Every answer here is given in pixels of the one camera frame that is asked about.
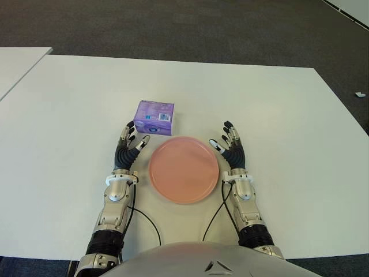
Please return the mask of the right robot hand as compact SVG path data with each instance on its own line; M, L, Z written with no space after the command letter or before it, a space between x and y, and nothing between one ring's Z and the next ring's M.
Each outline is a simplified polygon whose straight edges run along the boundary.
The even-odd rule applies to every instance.
M222 155L231 170L245 170L246 156L238 131L230 121L224 122L223 131L226 135L222 135L222 139L227 143L227 148L214 139L210 139L209 144Z

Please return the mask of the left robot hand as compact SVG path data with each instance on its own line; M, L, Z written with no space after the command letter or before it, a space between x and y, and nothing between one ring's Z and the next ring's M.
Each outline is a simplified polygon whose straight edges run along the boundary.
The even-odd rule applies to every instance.
M130 171L131 166L139 156L142 149L148 145L150 135L144 136L135 147L130 148L130 144L135 140L135 135L132 134L134 131L135 128L133 121L127 123L123 128L115 150L114 171Z

